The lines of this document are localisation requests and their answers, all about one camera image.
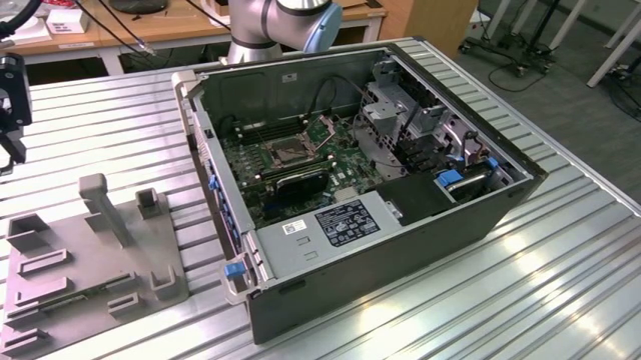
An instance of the motherboard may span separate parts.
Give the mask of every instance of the motherboard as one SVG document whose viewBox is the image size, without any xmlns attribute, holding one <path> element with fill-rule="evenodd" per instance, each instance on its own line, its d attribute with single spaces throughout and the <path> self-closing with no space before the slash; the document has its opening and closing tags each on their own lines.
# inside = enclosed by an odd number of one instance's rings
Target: motherboard
<svg viewBox="0 0 641 360">
<path fill-rule="evenodd" d="M 374 189 L 383 177 L 359 148 L 354 118 L 318 115 L 275 127 L 234 128 L 222 141 L 257 227 Z"/>
</svg>

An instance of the black cord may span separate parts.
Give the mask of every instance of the black cord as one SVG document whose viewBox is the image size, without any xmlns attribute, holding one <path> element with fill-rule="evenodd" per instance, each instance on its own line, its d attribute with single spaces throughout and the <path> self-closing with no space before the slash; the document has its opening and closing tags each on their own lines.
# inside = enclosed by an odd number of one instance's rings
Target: black cord
<svg viewBox="0 0 641 360">
<path fill-rule="evenodd" d="M 411 112 L 410 112 L 410 117 L 405 121 L 405 124 L 401 127 L 401 131 L 398 132 L 397 142 L 401 140 L 401 136 L 407 131 L 407 128 L 410 127 L 410 124 L 414 121 L 414 118 L 417 117 L 417 113 L 419 112 L 419 109 L 421 109 L 421 103 L 417 101 L 417 104 L 414 105 L 414 108 L 411 109 Z"/>
<path fill-rule="evenodd" d="M 374 160 L 374 159 L 371 159 L 371 161 L 374 161 L 377 164 L 383 165 L 385 167 L 397 167 L 397 168 L 399 168 L 399 169 L 405 168 L 405 165 L 391 165 L 391 164 L 389 164 L 389 163 L 382 163 L 381 161 Z"/>
<path fill-rule="evenodd" d="M 0 22 L 0 40 L 13 35 L 16 30 L 30 21 L 39 10 L 42 2 L 43 0 L 30 0 L 17 15 L 8 22 Z"/>
<path fill-rule="evenodd" d="M 541 77 L 534 80 L 533 82 L 530 82 L 530 84 L 528 86 L 525 86 L 524 88 L 505 88 L 502 87 L 500 84 L 496 83 L 496 81 L 492 79 L 492 75 L 494 75 L 494 73 L 505 68 L 508 68 L 509 66 L 512 66 L 513 64 L 505 64 L 505 65 L 501 65 L 500 67 L 497 67 L 489 74 L 488 74 L 488 80 L 490 81 L 492 85 L 494 85 L 497 88 L 500 88 L 501 90 L 506 91 L 506 92 L 525 92 L 536 83 L 538 83 L 544 78 L 545 76 L 548 75 L 546 73 L 544 75 L 541 75 Z"/>
<path fill-rule="evenodd" d="M 484 14 L 478 10 L 481 7 L 482 7 L 481 6 L 481 0 L 478 0 L 477 11 L 478 11 L 478 20 L 481 21 L 481 27 L 482 27 L 481 41 L 486 41 L 489 43 L 492 39 L 488 36 L 488 27 L 485 26 L 485 22 L 484 22 Z"/>
<path fill-rule="evenodd" d="M 124 29 L 124 31 L 130 33 L 131 37 L 136 40 L 138 45 L 140 45 L 140 47 L 142 47 L 143 44 L 144 44 L 143 39 L 140 39 L 140 37 L 138 37 L 136 34 L 130 30 L 130 28 L 127 27 L 127 25 L 124 25 L 124 22 L 119 19 L 119 17 L 116 16 L 116 14 L 114 13 L 114 11 L 111 10 L 111 7 L 107 6 L 107 4 L 104 3 L 104 1 L 103 1 L 103 0 L 98 0 L 98 2 L 99 2 L 100 5 L 106 8 L 106 10 L 107 10 L 107 12 L 110 13 L 111 17 L 115 18 L 118 24 L 120 24 L 120 26 L 122 26 L 122 28 Z"/>
<path fill-rule="evenodd" d="M 634 99 L 634 97 L 632 96 L 632 94 L 628 92 L 628 90 L 621 86 L 618 80 L 614 78 L 614 77 L 609 77 L 610 81 L 614 83 L 614 85 L 621 89 L 621 91 L 625 93 L 625 95 L 632 99 L 632 101 L 634 102 L 636 106 L 637 106 L 637 110 L 640 109 L 640 102 Z M 614 96 L 614 92 L 612 91 L 612 89 L 608 89 L 608 94 L 610 95 L 610 101 L 612 103 L 614 104 L 614 106 L 617 107 L 618 110 L 621 110 L 621 112 L 628 115 L 630 117 L 630 119 L 633 119 L 636 122 L 641 122 L 641 118 L 630 113 L 628 111 L 628 109 L 624 107 L 624 105 L 620 104 L 620 102 L 617 101 L 616 99 L 616 96 Z"/>
<path fill-rule="evenodd" d="M 114 17 L 114 19 L 116 20 L 118 24 L 120 24 L 122 28 L 126 30 L 126 32 L 131 35 L 131 37 L 136 40 L 136 43 L 140 47 L 144 47 L 146 45 L 146 42 L 143 41 L 143 39 L 130 30 L 130 28 L 127 27 L 127 25 L 124 25 L 124 22 L 120 20 L 120 18 L 118 17 L 118 15 L 114 13 L 114 11 L 111 10 L 111 8 L 107 6 L 107 4 L 104 3 L 104 0 L 98 0 L 98 2 L 100 2 L 100 5 L 106 8 L 107 12 L 110 13 L 111 17 Z M 170 57 L 166 57 L 166 56 L 162 56 L 159 54 L 151 54 L 152 56 L 166 60 L 166 63 L 164 65 L 160 67 L 160 68 L 164 68 L 167 66 L 167 64 L 170 62 L 175 62 L 176 64 L 182 65 L 182 66 L 187 66 L 187 64 L 183 64 L 180 61 L 178 60 L 174 60 L 171 58 L 171 55 Z M 146 58 L 146 60 L 150 62 L 150 66 L 152 68 L 156 68 L 155 67 L 155 64 L 150 61 L 150 59 L 147 58 L 147 56 L 144 55 L 143 58 Z"/>
<path fill-rule="evenodd" d="M 306 119 L 309 119 L 311 117 L 311 113 L 314 112 L 315 108 L 317 108 L 317 103 L 319 101 L 319 95 L 321 95 L 321 91 L 323 90 L 323 87 L 325 85 L 327 84 L 327 82 L 333 81 L 334 82 L 334 96 L 331 97 L 331 101 L 330 101 L 330 106 L 331 104 L 334 103 L 334 100 L 337 98 L 337 94 L 338 94 L 338 85 L 334 81 L 334 79 L 339 79 L 342 81 L 345 81 L 347 84 L 350 84 L 350 86 L 358 91 L 358 93 L 365 97 L 367 98 L 367 100 L 370 102 L 374 103 L 374 99 L 371 98 L 371 96 L 361 89 L 361 86 L 358 86 L 354 81 L 351 81 L 350 79 L 347 79 L 345 76 L 341 76 L 341 75 L 330 75 L 327 77 L 325 77 L 322 80 L 321 80 L 321 83 L 318 84 L 318 87 L 317 87 L 317 90 L 314 92 L 314 97 L 313 97 L 313 101 L 311 101 L 311 104 L 310 104 L 310 108 L 307 109 L 307 113 L 306 113 Z"/>
<path fill-rule="evenodd" d="M 230 30 L 231 31 L 231 28 L 230 26 L 227 26 L 227 24 L 224 22 L 222 22 L 219 19 L 216 19 L 215 17 L 212 17 L 210 15 L 210 13 L 207 13 L 202 7 L 199 7 L 191 0 L 184 0 L 187 3 L 190 3 L 191 6 L 194 6 L 194 8 L 200 11 L 206 17 L 208 17 L 210 19 L 212 19 L 224 29 Z"/>
<path fill-rule="evenodd" d="M 528 0 L 522 0 L 521 5 L 518 6 L 517 14 L 514 15 L 514 18 L 513 18 L 512 21 L 510 21 L 510 25 L 508 25 L 508 29 L 509 29 L 510 31 L 512 31 L 512 26 L 514 25 L 514 23 L 517 22 L 517 19 L 518 19 L 520 16 L 521 16 L 521 11 L 524 10 L 524 6 L 525 6 L 526 3 L 528 3 Z"/>
<path fill-rule="evenodd" d="M 80 3 L 79 0 L 74 0 L 74 3 L 78 5 L 78 8 L 82 10 L 82 12 L 90 17 L 90 19 L 94 20 L 94 22 L 103 28 L 103 30 L 110 33 L 111 37 L 116 39 L 116 41 L 127 48 L 130 49 L 134 53 L 136 53 L 140 57 L 143 57 L 148 62 L 150 66 L 154 67 L 154 64 L 151 63 L 150 59 L 144 56 L 144 54 L 138 51 L 128 43 L 123 41 L 123 39 L 110 30 L 110 28 L 106 27 L 106 25 L 100 22 L 99 19 L 91 14 L 91 12 L 86 9 L 83 4 Z"/>
<path fill-rule="evenodd" d="M 170 64 L 171 61 L 174 61 L 171 56 L 174 56 L 174 48 L 170 50 L 170 55 L 167 56 L 167 60 L 164 61 L 164 64 L 160 67 L 162 69 Z"/>
</svg>

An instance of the sticker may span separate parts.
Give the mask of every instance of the sticker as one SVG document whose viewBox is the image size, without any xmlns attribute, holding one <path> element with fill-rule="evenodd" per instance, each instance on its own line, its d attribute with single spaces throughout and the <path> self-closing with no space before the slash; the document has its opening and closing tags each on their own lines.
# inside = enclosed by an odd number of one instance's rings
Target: sticker
<svg viewBox="0 0 641 360">
<path fill-rule="evenodd" d="M 299 75 L 297 73 L 289 73 L 287 75 L 282 76 L 282 83 L 291 83 L 299 79 Z"/>
<path fill-rule="evenodd" d="M 282 229 L 285 230 L 285 235 L 294 234 L 295 232 L 305 230 L 307 228 L 307 225 L 305 224 L 305 220 L 297 220 L 294 223 L 286 223 L 282 226 Z"/>
<path fill-rule="evenodd" d="M 335 246 L 343 246 L 381 230 L 361 200 L 319 212 L 317 215 L 322 231 Z"/>
<path fill-rule="evenodd" d="M 79 47 L 95 47 L 94 43 L 66 43 L 64 45 L 58 45 L 59 49 L 76 49 Z"/>
</svg>

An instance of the circuit board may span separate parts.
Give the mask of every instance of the circuit board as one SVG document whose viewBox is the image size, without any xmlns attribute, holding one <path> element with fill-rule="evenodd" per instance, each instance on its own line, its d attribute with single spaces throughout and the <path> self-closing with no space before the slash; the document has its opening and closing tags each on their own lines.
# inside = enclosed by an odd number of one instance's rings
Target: circuit board
<svg viewBox="0 0 641 360">
<path fill-rule="evenodd" d="M 343 119 L 315 118 L 302 133 L 251 145 L 224 139 L 222 146 L 258 228 L 363 194 L 383 182 Z M 315 170 L 330 174 L 325 190 L 302 201 L 271 203 L 275 182 Z"/>
</svg>

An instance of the blue latch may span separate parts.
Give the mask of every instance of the blue latch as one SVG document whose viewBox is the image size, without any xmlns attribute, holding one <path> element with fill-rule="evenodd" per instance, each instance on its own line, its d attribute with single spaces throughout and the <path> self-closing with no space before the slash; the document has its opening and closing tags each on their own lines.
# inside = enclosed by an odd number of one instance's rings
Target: blue latch
<svg viewBox="0 0 641 360">
<path fill-rule="evenodd" d="M 216 179 L 216 175 L 210 177 L 210 190 L 216 190 L 219 188 L 219 180 Z"/>
<path fill-rule="evenodd" d="M 497 161 L 497 159 L 494 159 L 493 157 L 490 157 L 488 159 L 488 165 L 490 165 L 492 169 L 496 169 L 497 167 L 500 167 L 500 162 Z"/>
<path fill-rule="evenodd" d="M 438 183 L 446 187 L 447 185 L 454 184 L 455 182 L 460 182 L 464 180 L 464 177 L 461 176 L 460 172 L 457 170 L 447 170 L 446 172 L 441 172 L 438 174 Z"/>
<path fill-rule="evenodd" d="M 224 276 L 227 276 L 227 279 L 243 276 L 245 272 L 246 269 L 243 262 L 232 262 L 231 264 L 224 265 Z"/>
</svg>

